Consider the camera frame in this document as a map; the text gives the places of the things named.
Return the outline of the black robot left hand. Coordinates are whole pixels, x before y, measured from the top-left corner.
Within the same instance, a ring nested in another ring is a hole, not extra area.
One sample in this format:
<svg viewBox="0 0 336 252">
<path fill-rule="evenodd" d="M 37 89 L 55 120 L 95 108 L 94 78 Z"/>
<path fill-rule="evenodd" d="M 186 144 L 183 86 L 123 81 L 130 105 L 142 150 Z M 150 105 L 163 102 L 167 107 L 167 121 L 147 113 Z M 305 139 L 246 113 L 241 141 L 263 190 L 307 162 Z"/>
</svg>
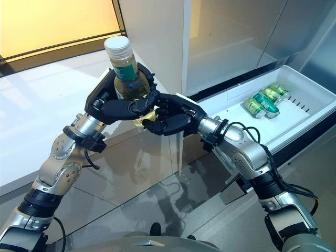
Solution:
<svg viewBox="0 0 336 252">
<path fill-rule="evenodd" d="M 120 120 L 135 120 L 148 114 L 154 108 L 160 92 L 156 90 L 154 73 L 141 63 L 137 63 L 137 67 L 149 83 L 150 92 L 146 97 L 138 100 L 119 100 L 114 87 L 116 74 L 114 70 L 107 68 L 99 77 L 97 86 L 88 95 L 85 112 L 107 125 Z"/>
</svg>

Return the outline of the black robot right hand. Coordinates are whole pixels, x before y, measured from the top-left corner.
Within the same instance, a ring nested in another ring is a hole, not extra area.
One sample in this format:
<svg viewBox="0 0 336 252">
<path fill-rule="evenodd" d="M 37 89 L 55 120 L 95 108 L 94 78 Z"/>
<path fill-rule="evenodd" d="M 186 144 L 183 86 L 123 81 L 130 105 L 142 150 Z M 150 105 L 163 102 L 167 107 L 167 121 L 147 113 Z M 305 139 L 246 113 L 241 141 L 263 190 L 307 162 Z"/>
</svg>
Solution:
<svg viewBox="0 0 336 252">
<path fill-rule="evenodd" d="M 184 135 L 197 134 L 201 120 L 207 113 L 197 104 L 175 94 L 160 94 L 156 102 L 156 119 L 144 119 L 145 129 L 156 135 L 174 135 L 183 132 Z"/>
</svg>

